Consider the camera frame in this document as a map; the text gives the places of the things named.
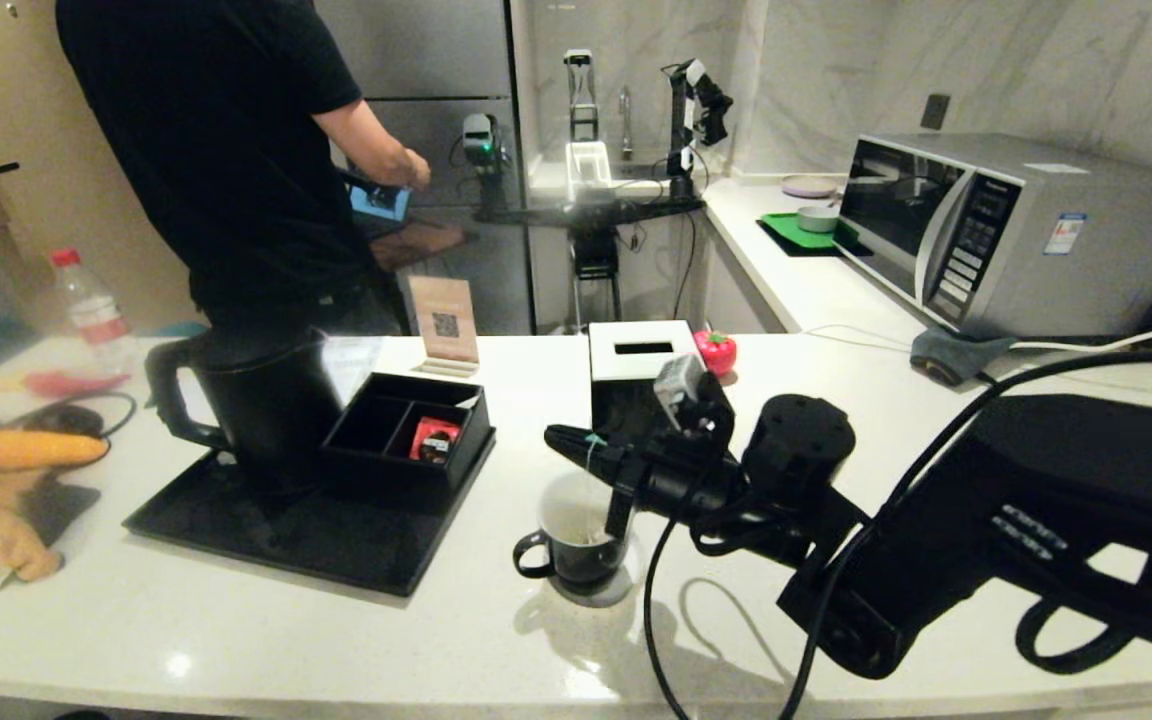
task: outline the tissue box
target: tissue box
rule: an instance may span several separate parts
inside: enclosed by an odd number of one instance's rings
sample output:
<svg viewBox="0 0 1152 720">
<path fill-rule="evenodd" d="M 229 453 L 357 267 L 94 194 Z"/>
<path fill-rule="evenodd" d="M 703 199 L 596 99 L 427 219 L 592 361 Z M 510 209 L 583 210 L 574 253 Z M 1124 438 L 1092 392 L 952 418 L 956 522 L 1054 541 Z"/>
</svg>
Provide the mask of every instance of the tissue box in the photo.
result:
<svg viewBox="0 0 1152 720">
<path fill-rule="evenodd" d="M 685 320 L 590 323 L 590 416 L 594 432 L 637 437 L 670 427 L 652 388 L 660 367 L 698 354 Z"/>
<path fill-rule="evenodd" d="M 460 425 L 445 462 L 408 456 L 420 418 Z M 340 415 L 321 450 L 340 491 L 438 501 L 456 495 L 476 473 L 494 437 L 482 386 L 372 373 Z"/>
</svg>

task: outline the white countertop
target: white countertop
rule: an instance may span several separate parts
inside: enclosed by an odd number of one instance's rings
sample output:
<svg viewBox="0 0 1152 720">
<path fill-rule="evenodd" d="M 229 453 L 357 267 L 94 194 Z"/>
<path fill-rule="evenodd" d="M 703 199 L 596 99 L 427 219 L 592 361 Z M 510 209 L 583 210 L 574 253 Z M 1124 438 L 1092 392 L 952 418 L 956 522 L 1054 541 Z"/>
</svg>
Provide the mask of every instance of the white countertop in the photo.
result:
<svg viewBox="0 0 1152 720">
<path fill-rule="evenodd" d="M 749 179 L 719 179 L 704 199 L 710 221 L 787 331 L 844 324 L 909 343 L 925 329 L 918 316 L 844 259 L 791 258 L 755 223 L 768 213 L 794 213 L 806 205 L 827 205 L 828 199 L 799 199 L 781 192 L 778 182 Z"/>
<path fill-rule="evenodd" d="M 737 341 L 738 379 L 727 388 L 737 411 L 732 449 L 744 447 L 768 396 L 826 397 L 850 415 L 858 437 L 836 486 L 865 511 L 877 510 L 900 471 L 978 392 L 934 386 L 899 353 L 801 334 Z M 643 644 L 641 588 L 612 609 L 582 609 L 509 562 L 516 539 L 535 529 L 544 484 L 579 471 L 545 447 L 541 432 L 589 422 L 585 342 L 480 338 L 483 369 L 472 382 L 486 388 L 497 446 L 406 601 L 131 537 L 120 523 L 202 455 L 142 410 L 114 435 L 109 456 L 65 476 L 103 493 L 56 544 L 65 568 L 0 592 L 0 694 L 257 717 L 670 717 Z M 47 341 L 0 377 L 48 366 L 73 348 Z M 378 369 L 404 373 L 420 356 L 416 338 L 387 340 Z M 147 395 L 143 379 L 131 393 Z M 33 406 L 0 393 L 1 419 Z M 637 515 L 641 559 L 662 526 Z M 744 552 L 705 559 L 685 533 L 672 539 L 654 619 L 664 667 L 690 714 L 778 713 L 804 639 L 774 606 L 790 573 Z M 1144 642 L 1081 675 L 1021 660 L 1011 632 L 1033 600 L 993 579 L 930 626 L 882 682 L 818 655 L 804 717 L 1152 700 Z M 1092 634 L 1077 617 L 1053 621 L 1041 649 Z"/>
</svg>

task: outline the yellow plush toy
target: yellow plush toy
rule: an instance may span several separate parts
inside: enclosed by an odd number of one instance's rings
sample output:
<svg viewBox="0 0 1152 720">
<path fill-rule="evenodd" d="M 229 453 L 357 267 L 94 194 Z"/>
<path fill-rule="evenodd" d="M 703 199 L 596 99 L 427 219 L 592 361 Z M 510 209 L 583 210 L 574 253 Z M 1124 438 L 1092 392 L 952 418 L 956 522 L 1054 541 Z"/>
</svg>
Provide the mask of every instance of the yellow plush toy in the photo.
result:
<svg viewBox="0 0 1152 720">
<path fill-rule="evenodd" d="M 59 552 L 47 548 L 22 518 L 22 497 L 59 467 L 85 465 L 109 452 L 109 442 L 85 435 L 0 430 L 0 564 L 21 579 L 46 578 L 60 569 Z"/>
</svg>

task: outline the red bottle cap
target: red bottle cap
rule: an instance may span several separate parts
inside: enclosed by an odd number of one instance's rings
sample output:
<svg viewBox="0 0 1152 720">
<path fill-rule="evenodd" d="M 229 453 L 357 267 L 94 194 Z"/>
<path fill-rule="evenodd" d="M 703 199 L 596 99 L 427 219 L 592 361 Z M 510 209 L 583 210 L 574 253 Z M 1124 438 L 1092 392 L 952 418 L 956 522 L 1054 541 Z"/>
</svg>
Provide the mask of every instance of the red bottle cap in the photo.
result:
<svg viewBox="0 0 1152 720">
<path fill-rule="evenodd" d="M 59 268 L 63 268 L 65 265 L 77 265 L 81 262 L 78 251 L 74 250 L 73 247 L 66 247 L 65 250 L 58 250 L 51 255 L 51 264 Z"/>
</svg>

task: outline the coaster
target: coaster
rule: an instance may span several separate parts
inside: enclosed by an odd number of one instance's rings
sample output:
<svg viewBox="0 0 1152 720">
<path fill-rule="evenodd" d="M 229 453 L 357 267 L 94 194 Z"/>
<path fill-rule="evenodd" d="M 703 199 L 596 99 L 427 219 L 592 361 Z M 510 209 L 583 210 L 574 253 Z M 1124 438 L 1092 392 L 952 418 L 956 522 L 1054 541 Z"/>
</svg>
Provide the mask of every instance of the coaster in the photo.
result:
<svg viewBox="0 0 1152 720">
<path fill-rule="evenodd" d="M 639 579 L 643 579 L 644 571 L 643 555 L 639 552 L 637 536 L 630 533 L 630 547 L 626 551 L 626 560 L 621 562 L 620 568 L 616 569 L 616 574 L 612 575 L 609 583 L 598 588 L 594 592 L 576 591 L 576 589 L 568 588 L 568 585 L 559 582 L 558 577 L 550 578 L 550 584 L 564 600 L 576 602 L 576 605 L 582 607 L 601 609 L 602 607 L 612 607 L 616 602 L 624 600 L 634 591 L 635 585 L 639 584 Z"/>
</svg>

